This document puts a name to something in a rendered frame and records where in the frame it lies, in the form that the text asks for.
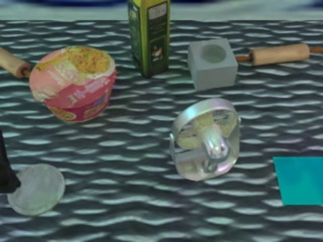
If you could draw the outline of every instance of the iridescent metal surface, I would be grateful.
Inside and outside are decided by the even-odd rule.
[[[235,54],[306,42],[323,45],[323,22],[173,22],[171,68],[144,79],[127,22],[0,22],[0,45],[36,63],[66,45],[108,51],[118,79],[98,118],[67,125],[32,100],[27,81],[0,71],[0,127],[13,168],[48,163],[66,179],[55,209],[23,217],[0,197],[0,242],[318,242],[322,207],[283,207],[273,156],[322,155],[322,55],[305,62],[239,66],[238,83],[195,92],[188,42],[225,37]],[[169,156],[173,120],[206,98],[241,116],[241,153],[226,175],[184,180]]]

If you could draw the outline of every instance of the instant noodle cup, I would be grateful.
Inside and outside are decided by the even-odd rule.
[[[30,74],[29,85],[34,99],[56,117],[84,122],[105,110],[116,74],[115,62],[106,52],[70,46],[42,58]]]

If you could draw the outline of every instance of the teal paper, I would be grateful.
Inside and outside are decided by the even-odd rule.
[[[323,205],[323,157],[274,157],[284,205]]]

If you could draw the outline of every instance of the wooden rolling pin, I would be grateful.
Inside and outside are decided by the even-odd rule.
[[[237,62],[251,62],[253,66],[295,62],[308,59],[310,53],[323,53],[323,47],[309,48],[307,44],[292,44],[252,49],[248,56],[237,56]]]
[[[0,67],[10,72],[17,78],[30,76],[31,66],[22,59],[14,56],[0,47]]]

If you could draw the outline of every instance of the gray cube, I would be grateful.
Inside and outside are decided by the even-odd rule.
[[[235,85],[238,63],[227,39],[191,42],[187,61],[196,90]]]

